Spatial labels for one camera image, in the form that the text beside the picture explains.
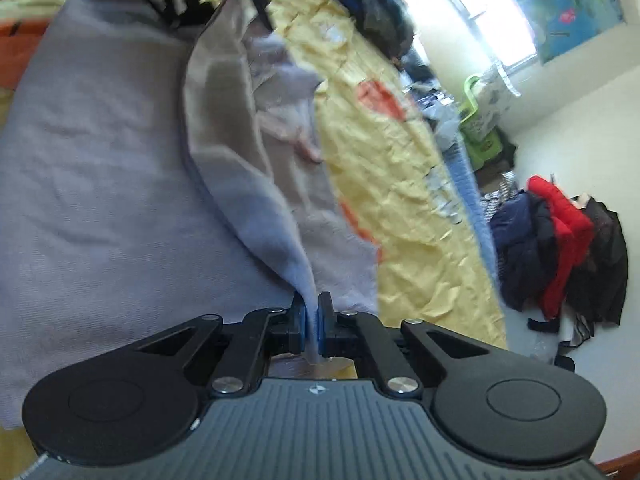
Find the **folded dark clothes stack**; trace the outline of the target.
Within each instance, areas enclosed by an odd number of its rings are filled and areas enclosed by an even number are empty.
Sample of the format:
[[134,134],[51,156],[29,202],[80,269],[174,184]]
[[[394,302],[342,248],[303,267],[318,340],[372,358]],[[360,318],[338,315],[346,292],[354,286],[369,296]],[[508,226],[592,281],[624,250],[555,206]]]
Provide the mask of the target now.
[[393,60],[411,48],[413,21],[404,0],[337,0],[354,19],[356,29]]

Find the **yellow cartoon print quilt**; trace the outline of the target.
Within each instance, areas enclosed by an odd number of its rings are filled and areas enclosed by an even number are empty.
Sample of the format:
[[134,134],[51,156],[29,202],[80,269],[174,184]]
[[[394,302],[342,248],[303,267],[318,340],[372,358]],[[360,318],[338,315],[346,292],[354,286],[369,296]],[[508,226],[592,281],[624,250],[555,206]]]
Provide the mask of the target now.
[[[66,1],[1,0],[1,18],[45,18],[50,25]],[[318,155],[344,219],[375,248],[378,308],[372,313],[389,326],[424,318],[504,347],[498,296],[464,203],[395,66],[336,0],[271,0],[269,14],[271,33],[292,60],[319,76]],[[21,474],[35,458],[23,423],[1,423],[2,477]]]

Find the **lavender long sleeve sweater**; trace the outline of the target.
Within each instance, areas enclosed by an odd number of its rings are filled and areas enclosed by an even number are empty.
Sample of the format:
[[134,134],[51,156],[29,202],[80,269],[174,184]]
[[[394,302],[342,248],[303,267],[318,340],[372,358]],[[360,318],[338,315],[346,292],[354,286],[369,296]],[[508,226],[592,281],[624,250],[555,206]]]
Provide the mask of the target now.
[[375,248],[318,155],[320,79],[222,0],[172,30],[67,0],[1,133],[1,422],[64,366],[214,312],[378,308]]

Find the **window with grey frame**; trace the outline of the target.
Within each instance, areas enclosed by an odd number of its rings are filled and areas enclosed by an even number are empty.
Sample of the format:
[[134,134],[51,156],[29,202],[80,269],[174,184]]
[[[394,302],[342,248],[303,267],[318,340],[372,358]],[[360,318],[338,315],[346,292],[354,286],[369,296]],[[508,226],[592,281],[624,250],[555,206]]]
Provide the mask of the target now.
[[518,70],[537,56],[532,30],[514,0],[404,1],[442,78],[465,78],[497,62]]

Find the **red puffer jacket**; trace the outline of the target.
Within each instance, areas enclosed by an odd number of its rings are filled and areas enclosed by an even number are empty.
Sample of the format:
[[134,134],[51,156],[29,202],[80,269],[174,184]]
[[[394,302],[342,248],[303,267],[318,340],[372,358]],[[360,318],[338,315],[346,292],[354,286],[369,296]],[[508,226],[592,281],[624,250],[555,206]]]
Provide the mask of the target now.
[[544,317],[560,314],[570,274],[585,260],[594,239],[594,225],[586,214],[554,184],[543,177],[530,177],[529,192],[542,198],[549,208],[556,246],[556,271],[540,300]]

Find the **dark clothes heap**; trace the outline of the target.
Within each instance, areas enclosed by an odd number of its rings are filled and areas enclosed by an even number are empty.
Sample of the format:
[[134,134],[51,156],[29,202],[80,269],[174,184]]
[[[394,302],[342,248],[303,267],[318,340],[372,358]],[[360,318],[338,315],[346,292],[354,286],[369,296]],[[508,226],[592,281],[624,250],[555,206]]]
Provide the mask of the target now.
[[552,181],[505,180],[484,197],[499,292],[518,312],[536,307],[532,355],[574,370],[570,352],[600,325],[617,326],[628,286],[628,249],[618,214],[589,194],[567,197]]

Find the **blue mattress sheet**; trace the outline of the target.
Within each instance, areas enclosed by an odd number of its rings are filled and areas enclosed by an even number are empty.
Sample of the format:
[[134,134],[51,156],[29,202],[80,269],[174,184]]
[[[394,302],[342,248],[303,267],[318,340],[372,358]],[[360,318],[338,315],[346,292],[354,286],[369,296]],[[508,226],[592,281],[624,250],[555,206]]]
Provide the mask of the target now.
[[452,182],[454,182],[454,186],[464,203],[478,246],[480,246],[480,255],[492,284],[498,288],[498,259],[494,239],[485,219],[484,209],[480,203],[480,190],[460,132],[458,109],[454,100],[442,92],[435,93],[432,99],[426,114],[435,122],[436,143],[442,153]]

